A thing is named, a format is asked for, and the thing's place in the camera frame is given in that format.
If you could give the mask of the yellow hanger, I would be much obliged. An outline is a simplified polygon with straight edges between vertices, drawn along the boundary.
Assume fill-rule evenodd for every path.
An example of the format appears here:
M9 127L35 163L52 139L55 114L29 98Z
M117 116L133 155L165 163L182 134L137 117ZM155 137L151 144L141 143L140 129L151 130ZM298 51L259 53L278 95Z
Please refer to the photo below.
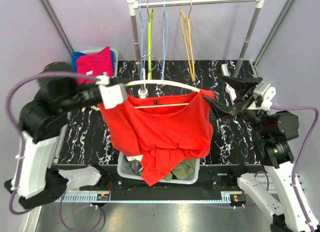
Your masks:
M188 16L184 14L184 11L180 11L179 19L180 25L182 30L182 36L184 39L184 46L186 50L186 56L188 61L189 73L192 79L192 82L196 80L196 72L195 72L195 60L194 60L194 53L193 53L193 45L192 45L192 32L191 32L191 23L190 23L190 13L192 11L192 0L190 1L190 9L188 12Z

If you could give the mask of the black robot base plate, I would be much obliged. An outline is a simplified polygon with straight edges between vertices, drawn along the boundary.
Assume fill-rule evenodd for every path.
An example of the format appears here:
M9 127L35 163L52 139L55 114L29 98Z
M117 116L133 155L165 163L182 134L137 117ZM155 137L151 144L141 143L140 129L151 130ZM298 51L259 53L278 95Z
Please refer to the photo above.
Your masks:
M245 193L236 186L235 174L256 173L261 165L202 165L198 179L190 185L159 182L148 186L142 180L121 177L115 166L103 166L109 173L111 187L74 189L67 192L65 202L92 203L193 203L229 204L233 195Z

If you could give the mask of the neon green hanger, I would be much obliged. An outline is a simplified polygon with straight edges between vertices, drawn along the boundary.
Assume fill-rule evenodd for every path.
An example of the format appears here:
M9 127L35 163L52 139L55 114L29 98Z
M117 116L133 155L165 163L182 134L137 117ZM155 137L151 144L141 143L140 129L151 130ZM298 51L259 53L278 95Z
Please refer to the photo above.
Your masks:
M148 62L148 79L152 79L152 36L153 36L153 9L148 8L148 56L147 56L147 62Z

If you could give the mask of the blue-grey tank top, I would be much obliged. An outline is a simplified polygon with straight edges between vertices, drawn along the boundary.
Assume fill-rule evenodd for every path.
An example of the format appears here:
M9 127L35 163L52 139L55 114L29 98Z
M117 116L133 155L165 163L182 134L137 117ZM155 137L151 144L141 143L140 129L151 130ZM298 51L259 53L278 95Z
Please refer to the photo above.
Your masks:
M144 167L141 165L140 161L138 161L138 160L129 161L129 165L135 175L138 175L138 176L142 175L142 173L144 171Z

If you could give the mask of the red tank top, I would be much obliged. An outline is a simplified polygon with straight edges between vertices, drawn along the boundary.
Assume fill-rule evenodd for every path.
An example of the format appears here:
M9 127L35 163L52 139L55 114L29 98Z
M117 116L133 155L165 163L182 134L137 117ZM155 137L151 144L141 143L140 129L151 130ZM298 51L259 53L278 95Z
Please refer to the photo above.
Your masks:
M184 159L204 158L210 153L213 126L211 90L187 95L127 101L112 109L99 105L109 128L112 146L126 156L142 155L143 180L153 186L165 178Z

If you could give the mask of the light blue wire hanger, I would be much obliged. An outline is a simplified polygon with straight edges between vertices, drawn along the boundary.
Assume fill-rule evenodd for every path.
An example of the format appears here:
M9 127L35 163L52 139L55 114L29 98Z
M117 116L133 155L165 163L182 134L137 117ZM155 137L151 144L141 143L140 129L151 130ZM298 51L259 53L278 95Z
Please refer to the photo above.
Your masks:
M163 30L162 30L162 48L163 48L163 61L162 61L162 70L161 70L161 79L165 78L165 69L166 69L166 56L167 56L167 47L168 47L168 10L166 8L166 0L163 2Z

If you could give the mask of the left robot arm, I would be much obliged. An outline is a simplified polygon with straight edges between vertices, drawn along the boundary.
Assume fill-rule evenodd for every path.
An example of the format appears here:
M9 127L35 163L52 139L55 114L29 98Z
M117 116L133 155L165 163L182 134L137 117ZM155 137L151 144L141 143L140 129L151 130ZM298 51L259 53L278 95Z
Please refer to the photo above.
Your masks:
M51 167L54 145L69 121L68 114L102 102L100 80L85 76L85 84L78 84L79 77L68 63L54 62L42 72L18 82L7 96L6 111L19 134L20 149L15 175L4 183L4 187L11 193L11 199L22 206L24 213L54 202L70 190L97 191L109 187L108 172L99 165L71 170ZM39 90L21 109L16 120L11 109L13 96L34 80L38 82Z

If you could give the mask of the white pink garment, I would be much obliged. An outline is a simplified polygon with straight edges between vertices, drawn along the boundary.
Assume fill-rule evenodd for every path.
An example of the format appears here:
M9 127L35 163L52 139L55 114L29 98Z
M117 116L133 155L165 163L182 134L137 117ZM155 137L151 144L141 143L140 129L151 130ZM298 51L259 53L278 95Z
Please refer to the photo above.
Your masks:
M143 159L143 155L137 155L137 156L126 156L126 159L128 162L138 162L141 163Z

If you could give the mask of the olive green tank top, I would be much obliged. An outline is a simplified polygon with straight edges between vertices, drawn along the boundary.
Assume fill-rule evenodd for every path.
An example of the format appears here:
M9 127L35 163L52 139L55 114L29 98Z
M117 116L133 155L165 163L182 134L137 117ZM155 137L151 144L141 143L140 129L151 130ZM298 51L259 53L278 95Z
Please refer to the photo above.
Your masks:
M164 177L166 181L170 180L185 180L189 175L191 175L196 168L197 160L183 160L177 166L175 166L172 171Z

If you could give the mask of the cream white hanger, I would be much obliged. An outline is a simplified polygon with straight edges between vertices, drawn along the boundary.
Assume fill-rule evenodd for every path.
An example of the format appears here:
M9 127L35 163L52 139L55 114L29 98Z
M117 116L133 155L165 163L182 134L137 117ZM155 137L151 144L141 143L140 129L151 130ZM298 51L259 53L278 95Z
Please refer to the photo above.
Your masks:
M175 81L169 81L169 80L135 80L135 81L131 81L128 83L125 83L124 86L125 87L132 87L135 85L143 85L144 88L146 89L146 84L154 84L154 85L167 85L167 86L174 86L174 87L180 87L180 88L184 88L187 90L191 90L194 92L200 92L200 89L196 88L196 87L192 87L190 85L186 85L183 83L179 83L179 82L175 82Z

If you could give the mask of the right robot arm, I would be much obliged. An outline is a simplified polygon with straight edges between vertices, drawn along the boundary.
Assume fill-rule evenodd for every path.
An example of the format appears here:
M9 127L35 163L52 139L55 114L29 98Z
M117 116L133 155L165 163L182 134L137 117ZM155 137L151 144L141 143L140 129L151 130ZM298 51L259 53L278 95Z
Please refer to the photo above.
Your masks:
M241 117L258 132L254 150L279 197L276 200L246 166L237 166L227 177L228 187L241 189L268 218L273 232L318 232L320 222L313 214L297 179L298 160L288 144L299 136L299 118L290 110L269 114L276 89L261 77L222 76L234 90L233 105L225 106L208 96L211 111L217 118Z

